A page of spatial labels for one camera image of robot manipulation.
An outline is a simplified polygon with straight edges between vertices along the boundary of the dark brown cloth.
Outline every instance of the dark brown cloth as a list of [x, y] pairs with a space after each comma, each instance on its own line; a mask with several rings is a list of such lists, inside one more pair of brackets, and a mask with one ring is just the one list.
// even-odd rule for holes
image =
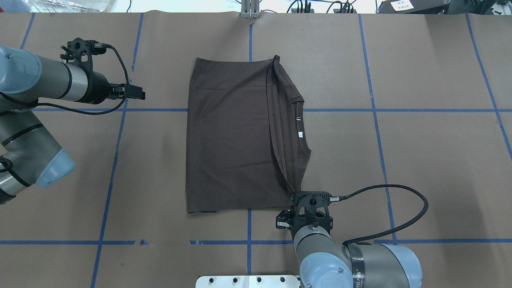
[[291, 205], [311, 153], [303, 104], [277, 55], [197, 58], [188, 98], [188, 212]]

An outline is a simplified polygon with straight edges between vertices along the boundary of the label sticker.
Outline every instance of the label sticker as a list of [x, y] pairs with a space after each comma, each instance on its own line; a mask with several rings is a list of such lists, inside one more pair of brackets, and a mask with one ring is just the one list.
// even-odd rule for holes
[[411, 4], [410, 0], [400, 0], [391, 2], [391, 6], [395, 11], [404, 11], [409, 9], [414, 9], [414, 6]]

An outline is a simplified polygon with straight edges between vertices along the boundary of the light blue plastic cap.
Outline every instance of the light blue plastic cap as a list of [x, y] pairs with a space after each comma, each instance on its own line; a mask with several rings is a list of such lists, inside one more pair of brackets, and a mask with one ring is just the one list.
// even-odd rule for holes
[[34, 53], [0, 46], [0, 92], [25, 92], [34, 87], [41, 73], [41, 60]]
[[338, 257], [316, 252], [302, 260], [301, 280], [305, 286], [322, 288], [352, 288], [354, 281], [348, 266]]
[[75, 162], [71, 159], [69, 154], [64, 150], [60, 151], [48, 163], [46, 168], [42, 171], [41, 175], [36, 181], [36, 184], [48, 188], [53, 183], [59, 181], [64, 176], [68, 175], [75, 169]]
[[391, 253], [395, 255], [396, 259], [398, 259], [400, 265], [402, 265], [403, 271], [406, 273], [407, 280], [409, 281], [409, 288], [420, 288], [423, 272], [421, 271], [421, 265], [419, 264], [416, 254], [405, 246], [381, 245], [386, 246]]

